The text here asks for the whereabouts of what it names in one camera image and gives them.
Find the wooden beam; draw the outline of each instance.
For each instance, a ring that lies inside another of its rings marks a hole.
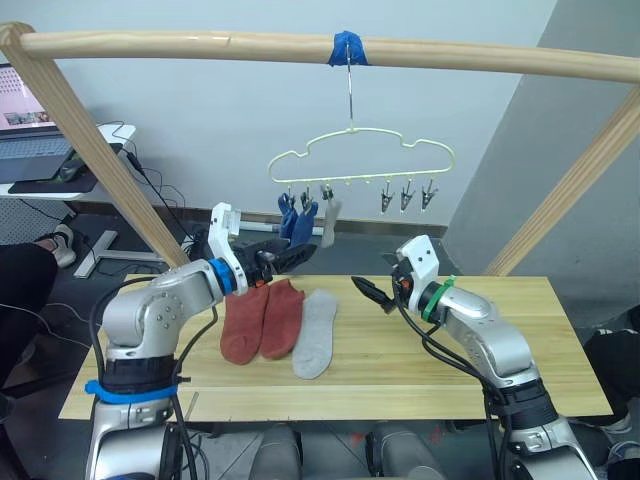
[[[52,60],[34,60],[22,49],[20,36],[31,32],[30,26],[21,23],[0,25],[0,50],[147,243],[171,267],[187,263],[186,254],[104,140],[57,65]]]
[[[216,31],[28,33],[34,58],[209,58],[326,64],[333,35]],[[640,60],[577,50],[363,37],[368,62],[640,83]]]
[[[580,200],[639,132],[640,87],[634,87],[589,148],[493,259],[485,274],[508,275]]]

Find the gray sock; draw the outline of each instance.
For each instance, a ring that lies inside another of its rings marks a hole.
[[[302,305],[302,327],[293,347],[293,372],[311,380],[331,363],[338,299],[326,290],[315,290]]]

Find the laptop screen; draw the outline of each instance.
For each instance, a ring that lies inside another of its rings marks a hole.
[[[0,133],[51,130],[51,127],[55,127],[55,123],[15,69],[9,64],[1,64]]]

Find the red sock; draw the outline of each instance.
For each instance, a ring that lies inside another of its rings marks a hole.
[[[271,285],[260,343],[263,357],[280,358],[296,344],[302,324],[303,300],[304,292],[293,288],[287,279]]]
[[[258,351],[262,338],[264,309],[269,298],[269,287],[250,288],[241,296],[226,297],[226,314],[220,351],[232,363],[244,365]]]

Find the white wall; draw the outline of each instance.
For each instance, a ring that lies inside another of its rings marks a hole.
[[[39,31],[214,29],[333,34],[348,29],[362,36],[535,46],[555,3],[21,0],[5,2],[0,22],[23,21]],[[61,60],[59,65],[96,122],[122,119],[139,128],[142,162],[162,170],[192,207],[227,201],[246,211],[277,212],[282,187],[266,175],[269,159],[285,150],[302,149],[311,137],[347,126],[342,67],[135,59]],[[357,125],[399,130],[408,139],[446,142],[456,150],[458,166],[439,177],[440,192],[424,215],[419,213],[419,185],[408,213],[401,216],[403,182],[394,182],[396,197],[385,217],[378,213],[384,181],[334,185],[336,196],[344,200],[343,217],[448,224],[519,80],[519,75],[495,73],[354,68]],[[418,169],[425,155],[432,154],[401,150],[391,139],[362,136],[336,140],[316,153],[315,163],[291,162],[292,173]]]

